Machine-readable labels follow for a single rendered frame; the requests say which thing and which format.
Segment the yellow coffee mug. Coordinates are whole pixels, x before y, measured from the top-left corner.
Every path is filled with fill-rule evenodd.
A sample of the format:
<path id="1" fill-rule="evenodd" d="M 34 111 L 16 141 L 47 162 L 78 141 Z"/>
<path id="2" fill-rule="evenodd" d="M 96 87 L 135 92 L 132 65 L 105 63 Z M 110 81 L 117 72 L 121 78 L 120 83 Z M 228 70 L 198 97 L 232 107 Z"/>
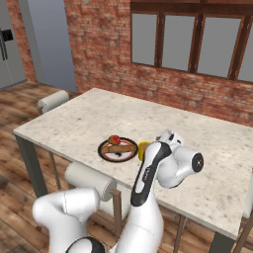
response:
<path id="1" fill-rule="evenodd" d="M 145 150 L 146 150 L 146 148 L 147 148 L 147 146 L 148 146 L 149 144 L 151 144 L 151 141 L 147 141 L 147 140 L 141 141 L 141 142 L 138 144 L 138 159 L 139 159 L 140 161 L 143 160 L 144 152 L 145 152 Z"/>

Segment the black rimmed breakfast plate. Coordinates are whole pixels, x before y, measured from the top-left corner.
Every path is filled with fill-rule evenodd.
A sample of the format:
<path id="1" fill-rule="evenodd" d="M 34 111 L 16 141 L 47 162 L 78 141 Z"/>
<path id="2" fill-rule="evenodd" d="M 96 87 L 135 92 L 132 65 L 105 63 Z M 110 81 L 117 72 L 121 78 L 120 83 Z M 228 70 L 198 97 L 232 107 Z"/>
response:
<path id="1" fill-rule="evenodd" d="M 126 138 L 126 137 L 121 137 L 121 143 L 119 145 L 129 145 L 129 144 L 133 144 L 136 146 L 135 152 L 102 154 L 101 148 L 103 146 L 111 146 L 111 144 L 109 144 L 108 141 L 105 140 L 99 145 L 98 154 L 101 158 L 103 158 L 104 160 L 109 161 L 109 162 L 115 162 L 115 163 L 126 162 L 126 161 L 133 159 L 133 157 L 138 153 L 138 147 L 137 147 L 137 144 L 133 140 Z"/>

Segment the brown bread slice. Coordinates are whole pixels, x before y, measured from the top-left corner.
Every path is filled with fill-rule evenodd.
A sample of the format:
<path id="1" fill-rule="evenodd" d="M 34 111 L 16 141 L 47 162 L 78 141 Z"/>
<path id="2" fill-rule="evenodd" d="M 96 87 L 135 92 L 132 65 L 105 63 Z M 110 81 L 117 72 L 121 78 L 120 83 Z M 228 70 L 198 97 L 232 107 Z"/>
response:
<path id="1" fill-rule="evenodd" d="M 101 148 L 101 153 L 124 153 L 124 152 L 135 152 L 136 146 L 133 144 L 129 145 L 111 145 L 111 146 L 103 146 Z"/>

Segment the white cushioned wooden chair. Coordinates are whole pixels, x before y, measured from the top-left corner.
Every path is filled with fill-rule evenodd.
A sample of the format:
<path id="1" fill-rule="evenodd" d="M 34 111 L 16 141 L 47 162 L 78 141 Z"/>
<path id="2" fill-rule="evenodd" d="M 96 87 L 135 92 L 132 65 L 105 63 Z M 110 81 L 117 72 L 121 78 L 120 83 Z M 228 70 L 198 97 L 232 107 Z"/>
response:
<path id="1" fill-rule="evenodd" d="M 65 90 L 59 90 L 51 95 L 48 95 L 38 101 L 38 112 L 39 115 L 45 114 L 58 106 L 66 103 L 69 100 L 69 94 Z M 61 189 L 60 181 L 58 178 L 58 173 L 56 170 L 56 165 L 54 161 L 53 154 L 51 152 L 48 153 L 50 162 L 51 162 L 51 167 L 56 183 L 56 187 L 58 190 Z"/>
<path id="2" fill-rule="evenodd" d="M 107 174 L 79 162 L 68 165 L 65 180 L 70 188 L 94 188 L 98 192 L 100 207 L 92 219 L 119 238 L 127 222 L 130 189 Z"/>

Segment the brown wooden framed window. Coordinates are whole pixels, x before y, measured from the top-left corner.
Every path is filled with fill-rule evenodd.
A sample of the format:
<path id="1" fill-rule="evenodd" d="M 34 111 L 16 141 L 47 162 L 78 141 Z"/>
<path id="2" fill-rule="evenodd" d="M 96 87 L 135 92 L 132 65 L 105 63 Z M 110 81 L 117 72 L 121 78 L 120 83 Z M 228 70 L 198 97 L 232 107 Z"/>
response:
<path id="1" fill-rule="evenodd" d="M 165 20 L 167 15 L 194 18 L 187 71 L 197 74 L 207 18 L 238 19 L 239 26 L 225 79 L 238 81 L 239 71 L 253 31 L 253 0 L 130 0 L 130 14 L 156 17 L 154 66 L 163 63 Z"/>

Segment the grey table leg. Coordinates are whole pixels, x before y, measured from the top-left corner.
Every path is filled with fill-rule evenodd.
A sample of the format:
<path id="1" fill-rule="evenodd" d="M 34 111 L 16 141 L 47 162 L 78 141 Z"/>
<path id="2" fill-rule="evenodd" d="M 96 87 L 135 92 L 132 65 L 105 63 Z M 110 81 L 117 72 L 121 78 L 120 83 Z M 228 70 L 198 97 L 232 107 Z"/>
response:
<path id="1" fill-rule="evenodd" d="M 20 136 L 15 135 L 15 137 L 36 196 L 39 198 L 46 195 L 47 187 L 43 178 L 42 169 L 38 160 L 35 145 Z"/>
<path id="2" fill-rule="evenodd" d="M 211 242 L 209 253 L 230 253 L 234 242 L 234 236 L 216 231 Z"/>

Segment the grey fridge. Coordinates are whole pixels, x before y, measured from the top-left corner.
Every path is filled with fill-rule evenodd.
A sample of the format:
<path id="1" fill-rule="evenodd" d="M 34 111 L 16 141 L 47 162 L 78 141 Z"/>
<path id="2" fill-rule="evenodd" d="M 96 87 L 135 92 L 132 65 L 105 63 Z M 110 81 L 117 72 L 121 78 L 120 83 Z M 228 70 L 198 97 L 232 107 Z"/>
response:
<path id="1" fill-rule="evenodd" d="M 0 0 L 0 90 L 27 80 L 6 0 Z"/>

